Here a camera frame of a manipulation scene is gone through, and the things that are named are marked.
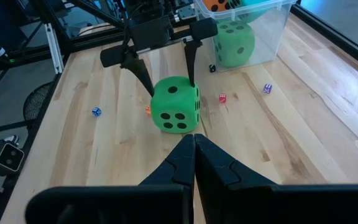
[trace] clear plastic bin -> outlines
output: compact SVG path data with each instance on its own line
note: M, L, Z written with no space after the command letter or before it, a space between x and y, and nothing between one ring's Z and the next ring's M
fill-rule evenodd
M210 11L204 1L216 12ZM222 72L273 60L296 0L195 0L194 3L197 20L212 17L218 24L218 35L203 43L211 50L216 70ZM234 9L225 10L225 6Z

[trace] wooden tabletop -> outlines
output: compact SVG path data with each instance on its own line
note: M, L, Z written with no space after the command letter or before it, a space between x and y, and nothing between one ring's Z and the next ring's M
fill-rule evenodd
M70 55L1 223L24 223L27 202L50 187L137 185L182 138L147 117L150 95L130 71L102 67L110 46ZM154 83L187 76L182 44L141 57ZM210 73L209 57L199 49L193 133L279 184L358 183L358 62L293 15L272 62ZM204 223L195 191L195 223Z

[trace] small orange die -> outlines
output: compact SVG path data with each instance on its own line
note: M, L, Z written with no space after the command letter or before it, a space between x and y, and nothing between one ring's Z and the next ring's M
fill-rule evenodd
M147 106L146 106L146 114L147 114L148 117L151 117L151 116L152 116L152 112L151 112L151 110L150 110L150 105L147 105Z

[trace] small black die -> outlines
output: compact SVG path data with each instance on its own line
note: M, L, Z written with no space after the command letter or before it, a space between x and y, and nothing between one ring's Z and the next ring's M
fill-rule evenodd
M209 65L209 72L215 72L215 71L216 71L215 65Z

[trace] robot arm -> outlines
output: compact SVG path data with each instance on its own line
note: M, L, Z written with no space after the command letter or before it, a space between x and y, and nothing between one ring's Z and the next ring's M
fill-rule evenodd
M358 223L358 184L278 185L202 134L188 134L138 186L57 187L36 195L27 224L193 224L196 176L207 224Z
M142 82L151 96L154 88L143 60L138 55L150 50L185 41L185 55L190 85L194 83L194 62L201 40L218 34L214 19L208 18L190 24L187 30L174 32L173 25L178 22L174 11L181 4L175 0L124 0L118 2L123 21L100 11L96 6L82 0L70 0L74 5L98 16L124 32L122 45L103 50L101 61L104 67L121 64ZM128 46L132 39L134 45Z

